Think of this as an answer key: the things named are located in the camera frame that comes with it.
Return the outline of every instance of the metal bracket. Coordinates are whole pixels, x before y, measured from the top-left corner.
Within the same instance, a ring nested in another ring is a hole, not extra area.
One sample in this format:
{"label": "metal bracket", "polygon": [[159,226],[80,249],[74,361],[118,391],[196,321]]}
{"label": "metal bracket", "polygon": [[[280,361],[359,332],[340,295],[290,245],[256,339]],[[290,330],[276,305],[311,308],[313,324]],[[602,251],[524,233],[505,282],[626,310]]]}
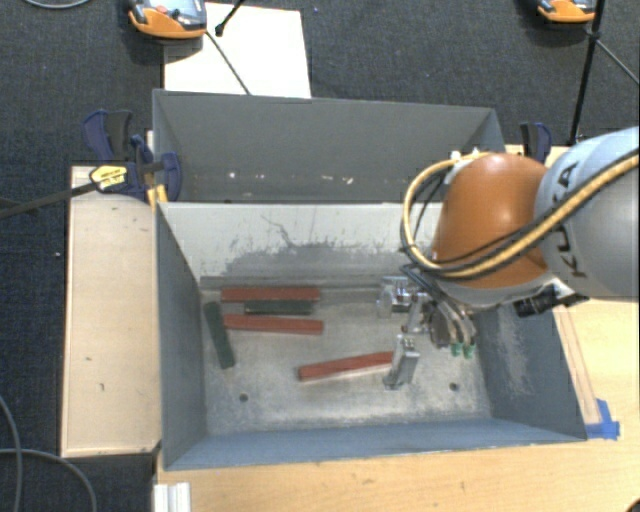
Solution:
{"label": "metal bracket", "polygon": [[391,370],[382,379],[384,386],[395,391],[404,384],[411,384],[419,359],[420,352],[416,350],[413,340],[405,336],[398,336]]}

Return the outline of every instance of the blue tape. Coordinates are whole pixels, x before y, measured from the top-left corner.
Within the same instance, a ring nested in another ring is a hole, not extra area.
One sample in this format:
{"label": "blue tape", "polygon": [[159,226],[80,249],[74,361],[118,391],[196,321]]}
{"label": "blue tape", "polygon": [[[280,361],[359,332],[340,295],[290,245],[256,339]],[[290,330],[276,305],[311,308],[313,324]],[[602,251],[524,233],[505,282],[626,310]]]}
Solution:
{"label": "blue tape", "polygon": [[596,398],[596,403],[600,410],[602,421],[597,424],[585,425],[587,437],[589,439],[611,439],[612,441],[617,441],[618,437],[620,437],[620,422],[611,419],[606,401]]}

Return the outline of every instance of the green block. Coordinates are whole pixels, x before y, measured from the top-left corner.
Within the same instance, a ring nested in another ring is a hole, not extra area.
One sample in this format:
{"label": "green block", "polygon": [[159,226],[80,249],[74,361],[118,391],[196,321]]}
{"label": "green block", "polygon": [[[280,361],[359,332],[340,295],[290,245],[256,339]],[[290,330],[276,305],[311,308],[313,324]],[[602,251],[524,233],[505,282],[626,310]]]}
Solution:
{"label": "green block", "polygon": [[227,330],[224,328],[222,310],[217,302],[209,302],[204,305],[204,316],[209,326],[209,333],[213,340],[213,346],[218,354],[220,368],[231,368],[236,364],[236,359],[231,350]]}
{"label": "green block", "polygon": [[248,300],[244,303],[247,315],[310,315],[313,302],[310,300]]}

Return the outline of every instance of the red block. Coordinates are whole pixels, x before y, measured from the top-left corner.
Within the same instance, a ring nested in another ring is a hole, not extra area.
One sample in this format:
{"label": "red block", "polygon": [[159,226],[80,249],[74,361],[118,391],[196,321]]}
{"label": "red block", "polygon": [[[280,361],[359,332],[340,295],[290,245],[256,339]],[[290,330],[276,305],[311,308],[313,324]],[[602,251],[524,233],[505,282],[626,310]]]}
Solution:
{"label": "red block", "polygon": [[363,356],[346,357],[344,359],[335,359],[323,363],[309,364],[298,368],[298,379],[306,382],[367,368],[391,366],[392,359],[393,352],[376,352]]}

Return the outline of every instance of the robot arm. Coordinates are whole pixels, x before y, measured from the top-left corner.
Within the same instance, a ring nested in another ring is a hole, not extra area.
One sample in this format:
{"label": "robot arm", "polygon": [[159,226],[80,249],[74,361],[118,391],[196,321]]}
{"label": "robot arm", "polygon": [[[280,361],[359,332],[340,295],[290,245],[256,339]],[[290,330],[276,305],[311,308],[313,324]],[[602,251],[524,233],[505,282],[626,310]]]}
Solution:
{"label": "robot arm", "polygon": [[409,257],[444,293],[483,309],[536,294],[558,277],[594,298],[638,298],[638,128],[571,148],[548,171],[532,159],[481,155],[454,177],[428,255],[403,211]]}

